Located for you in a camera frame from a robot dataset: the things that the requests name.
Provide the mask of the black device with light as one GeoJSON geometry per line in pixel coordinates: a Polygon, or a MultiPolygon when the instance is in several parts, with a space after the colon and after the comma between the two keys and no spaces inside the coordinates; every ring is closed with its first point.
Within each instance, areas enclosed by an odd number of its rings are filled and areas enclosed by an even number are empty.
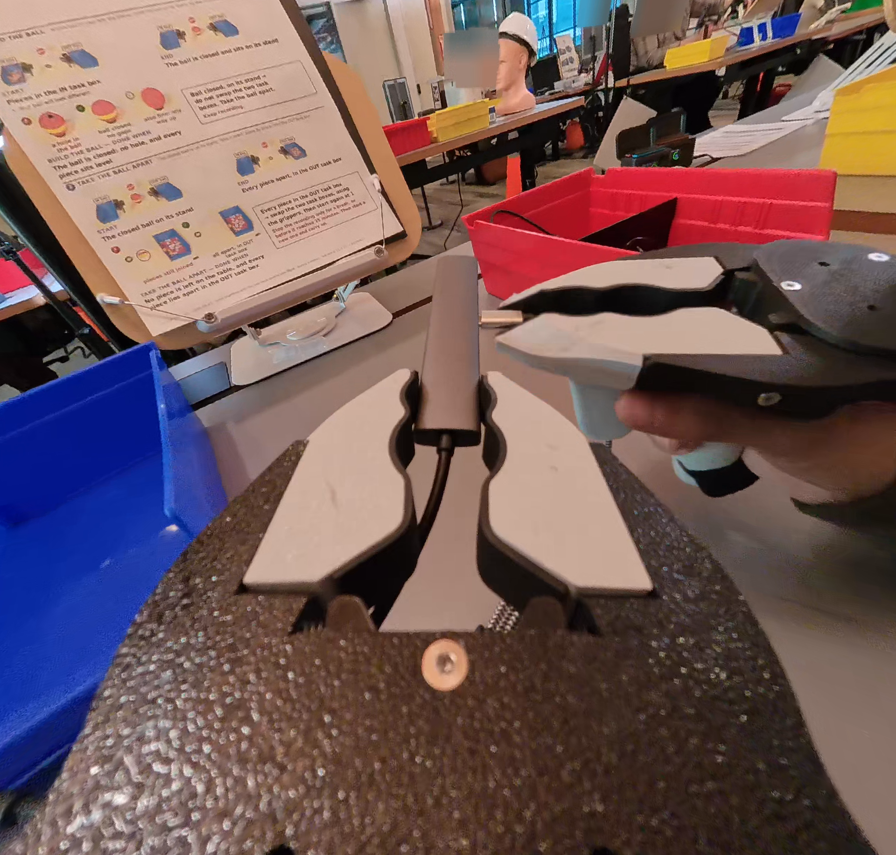
{"type": "Polygon", "coordinates": [[[616,158],[622,167],[690,167],[695,137],[686,130],[678,108],[616,134],[616,158]]]}

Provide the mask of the mannequin head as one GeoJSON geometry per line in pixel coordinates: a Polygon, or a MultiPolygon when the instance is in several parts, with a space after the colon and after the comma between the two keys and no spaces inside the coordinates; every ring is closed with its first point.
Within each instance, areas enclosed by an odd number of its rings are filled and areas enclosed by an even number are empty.
{"type": "Polygon", "coordinates": [[[497,106],[499,117],[508,117],[535,108],[536,98],[527,87],[531,50],[520,38],[498,35],[497,106]]]}

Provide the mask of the white paper sheets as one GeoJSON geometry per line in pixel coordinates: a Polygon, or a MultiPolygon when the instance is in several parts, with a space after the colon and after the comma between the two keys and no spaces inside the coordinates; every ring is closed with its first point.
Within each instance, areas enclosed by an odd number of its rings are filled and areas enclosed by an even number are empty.
{"type": "Polygon", "coordinates": [[[729,124],[700,134],[695,141],[694,156],[722,159],[747,155],[817,121],[826,119],[809,117],[756,124],[729,124]]]}

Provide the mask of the silver document stand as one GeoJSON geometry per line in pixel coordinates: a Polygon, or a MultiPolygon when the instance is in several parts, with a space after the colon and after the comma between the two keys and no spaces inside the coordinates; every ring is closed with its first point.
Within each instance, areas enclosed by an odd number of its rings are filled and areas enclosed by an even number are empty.
{"type": "Polygon", "coordinates": [[[112,294],[100,293],[97,298],[105,307],[132,307],[186,320],[207,337],[242,333],[229,346],[173,368],[189,403],[195,404],[232,388],[252,386],[384,329],[392,322],[392,313],[356,288],[364,277],[388,266],[386,246],[378,243],[200,318],[112,294]]]}

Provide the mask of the large red plastic bin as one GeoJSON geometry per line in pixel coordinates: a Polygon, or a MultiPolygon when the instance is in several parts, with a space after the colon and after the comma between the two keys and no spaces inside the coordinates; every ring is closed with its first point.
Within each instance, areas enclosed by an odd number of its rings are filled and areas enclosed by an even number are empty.
{"type": "Polygon", "coordinates": [[[671,198],[666,248],[825,241],[837,173],[826,169],[587,168],[464,218],[479,270],[499,299],[574,270],[638,253],[581,243],[671,198]]]}

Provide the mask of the grey usb hub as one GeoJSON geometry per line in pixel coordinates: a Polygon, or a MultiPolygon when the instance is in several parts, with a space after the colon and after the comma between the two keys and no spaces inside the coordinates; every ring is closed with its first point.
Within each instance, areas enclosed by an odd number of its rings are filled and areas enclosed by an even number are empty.
{"type": "Polygon", "coordinates": [[[439,259],[420,370],[414,439],[437,446],[477,446],[479,413],[478,267],[471,255],[439,259]]]}

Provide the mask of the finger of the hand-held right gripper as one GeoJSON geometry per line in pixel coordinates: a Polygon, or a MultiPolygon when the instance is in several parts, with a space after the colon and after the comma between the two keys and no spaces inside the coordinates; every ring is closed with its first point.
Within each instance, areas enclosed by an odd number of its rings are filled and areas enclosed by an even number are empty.
{"type": "Polygon", "coordinates": [[[522,315],[661,315],[713,307],[727,285],[727,272],[714,257],[620,259],[533,285],[499,308],[522,315]]]}
{"type": "Polygon", "coordinates": [[[513,360],[568,379],[576,422],[591,442],[628,434],[629,427],[616,415],[616,402],[633,389],[648,358],[782,353],[765,328],[711,307],[652,317],[545,313],[499,334],[496,347],[513,360]]]}

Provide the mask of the small blue plastic bin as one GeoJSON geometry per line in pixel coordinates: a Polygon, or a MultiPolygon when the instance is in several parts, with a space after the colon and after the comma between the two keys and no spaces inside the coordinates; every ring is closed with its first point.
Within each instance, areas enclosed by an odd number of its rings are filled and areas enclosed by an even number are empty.
{"type": "Polygon", "coordinates": [[[802,13],[793,12],[778,17],[757,18],[741,25],[735,48],[745,49],[757,43],[788,39],[799,30],[802,13]]]}

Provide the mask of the white hard hat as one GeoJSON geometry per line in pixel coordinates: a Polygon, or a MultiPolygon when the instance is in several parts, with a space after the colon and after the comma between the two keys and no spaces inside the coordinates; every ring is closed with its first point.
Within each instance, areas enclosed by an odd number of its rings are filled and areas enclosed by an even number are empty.
{"type": "Polygon", "coordinates": [[[498,29],[500,40],[517,43],[526,50],[528,66],[531,67],[538,58],[539,36],[534,22],[525,14],[513,11],[501,22],[498,29]]]}

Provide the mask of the long wooden table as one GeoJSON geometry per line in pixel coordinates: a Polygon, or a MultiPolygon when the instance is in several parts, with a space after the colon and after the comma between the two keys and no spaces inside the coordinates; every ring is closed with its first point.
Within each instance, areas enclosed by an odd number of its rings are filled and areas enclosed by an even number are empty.
{"type": "Polygon", "coordinates": [[[427,202],[426,187],[435,182],[451,178],[459,182],[469,171],[518,155],[522,189],[533,188],[537,165],[534,152],[550,145],[551,156],[556,159],[563,124],[573,120],[584,104],[583,97],[544,102],[530,110],[499,116],[476,131],[398,155],[398,165],[409,189],[421,192],[424,213],[419,219],[423,230],[433,231],[442,225],[441,221],[432,220],[427,202]]]}
{"type": "Polygon", "coordinates": [[[615,81],[615,89],[630,92],[632,88],[644,88],[653,83],[666,84],[678,77],[721,72],[725,85],[742,81],[743,94],[737,119],[745,120],[757,111],[769,107],[769,99],[776,77],[790,63],[811,63],[825,51],[830,43],[876,28],[885,21],[884,10],[876,7],[856,13],[842,13],[829,24],[807,30],[788,38],[781,38],[749,47],[727,51],[724,55],[705,63],[682,68],[660,68],[615,81]]]}

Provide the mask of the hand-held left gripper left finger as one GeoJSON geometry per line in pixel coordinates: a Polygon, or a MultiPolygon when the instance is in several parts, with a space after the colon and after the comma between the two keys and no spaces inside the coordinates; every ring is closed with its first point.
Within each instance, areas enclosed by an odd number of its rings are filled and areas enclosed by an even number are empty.
{"type": "Polygon", "coordinates": [[[408,474],[419,395],[418,373],[398,369],[308,437],[243,576],[247,591],[396,595],[419,555],[408,474]]]}

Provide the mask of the large yellow plastic bin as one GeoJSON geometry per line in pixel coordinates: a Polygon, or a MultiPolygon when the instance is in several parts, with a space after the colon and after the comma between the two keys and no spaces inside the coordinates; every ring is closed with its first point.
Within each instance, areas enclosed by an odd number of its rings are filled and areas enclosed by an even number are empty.
{"type": "Polygon", "coordinates": [[[895,175],[895,67],[835,92],[818,167],[845,176],[895,175]]]}

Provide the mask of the framed picture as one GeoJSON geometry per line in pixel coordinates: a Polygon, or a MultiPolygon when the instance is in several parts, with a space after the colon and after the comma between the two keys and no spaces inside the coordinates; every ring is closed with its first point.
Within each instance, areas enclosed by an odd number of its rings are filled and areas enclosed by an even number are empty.
{"type": "Polygon", "coordinates": [[[331,3],[320,1],[301,6],[300,9],[321,52],[347,63],[331,3]]]}

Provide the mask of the small red plastic bin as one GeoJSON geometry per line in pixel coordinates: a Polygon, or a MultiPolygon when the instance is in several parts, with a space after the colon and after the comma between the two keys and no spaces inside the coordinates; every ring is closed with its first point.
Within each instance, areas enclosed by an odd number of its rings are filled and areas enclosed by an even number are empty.
{"type": "Polygon", "coordinates": [[[383,132],[393,155],[397,157],[409,155],[433,142],[427,116],[385,125],[383,132]]]}

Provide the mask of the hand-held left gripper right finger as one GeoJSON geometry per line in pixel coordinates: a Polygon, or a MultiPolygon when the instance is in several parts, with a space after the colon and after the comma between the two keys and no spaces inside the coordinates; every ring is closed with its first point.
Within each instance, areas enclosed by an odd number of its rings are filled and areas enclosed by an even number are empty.
{"type": "Polygon", "coordinates": [[[503,373],[480,379],[487,479],[477,571],[516,611],[538,598],[643,598],[653,581],[586,437],[503,373]]]}

